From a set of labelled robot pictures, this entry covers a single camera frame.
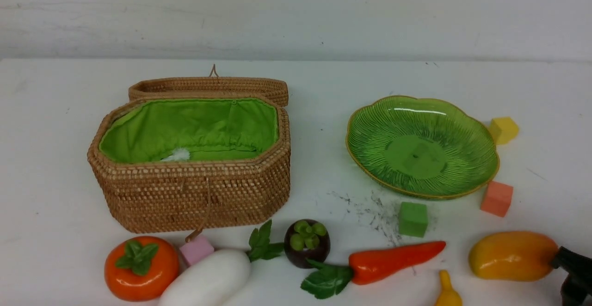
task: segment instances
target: basket handle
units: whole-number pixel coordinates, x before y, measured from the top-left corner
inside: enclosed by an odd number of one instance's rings
[[[212,71],[210,72],[210,75],[208,77],[212,77],[212,74],[215,74],[216,78],[219,77],[218,72],[216,72],[216,64],[215,63],[214,63],[214,66],[212,67]]]
[[[214,64],[214,68],[212,68],[212,72],[215,72],[215,71],[216,71],[216,66]],[[212,193],[210,192],[210,178],[209,177],[205,178],[205,183],[208,186],[208,203],[206,206],[205,217],[201,221],[201,224],[199,224],[199,227],[196,228],[195,231],[191,232],[190,235],[185,238],[186,243],[190,242],[191,240],[194,240],[195,237],[199,236],[201,234],[201,232],[203,232],[205,223],[208,221],[208,219],[210,217],[210,212],[212,209],[212,207],[211,207]]]

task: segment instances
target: woven basket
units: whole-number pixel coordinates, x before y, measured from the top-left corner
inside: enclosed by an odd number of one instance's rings
[[[157,98],[177,97],[160,93]],[[270,99],[254,93],[191,94],[191,98],[249,97],[276,108],[279,140],[258,157],[247,160],[115,163],[100,152],[101,138],[116,119],[149,99],[133,100],[106,115],[87,158],[111,215],[134,233],[260,224],[271,217],[290,194],[287,112]]]
[[[170,77],[140,81],[129,88],[129,100],[154,99],[163,93],[179,98],[194,92],[257,93],[281,107],[288,106],[288,86],[285,81],[251,78],[219,77],[214,64],[209,77]]]

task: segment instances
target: white wall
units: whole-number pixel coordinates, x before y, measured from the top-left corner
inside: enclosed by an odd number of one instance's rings
[[[592,0],[0,0],[0,57],[592,61]]]

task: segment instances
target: toy mango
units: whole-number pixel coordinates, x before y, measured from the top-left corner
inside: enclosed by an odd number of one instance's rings
[[[446,270],[440,271],[440,285],[442,285],[442,292],[434,306],[463,306],[463,300],[457,291],[452,288],[450,275]]]
[[[559,250],[544,234],[529,231],[491,234],[469,253],[472,272],[482,279],[533,282],[553,270],[550,261]]]

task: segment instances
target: flower-shaped plate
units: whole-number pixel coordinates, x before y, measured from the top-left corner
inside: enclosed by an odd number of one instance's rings
[[[425,199],[471,194],[500,167],[485,125],[438,99],[390,96],[357,110],[346,146],[374,180]]]

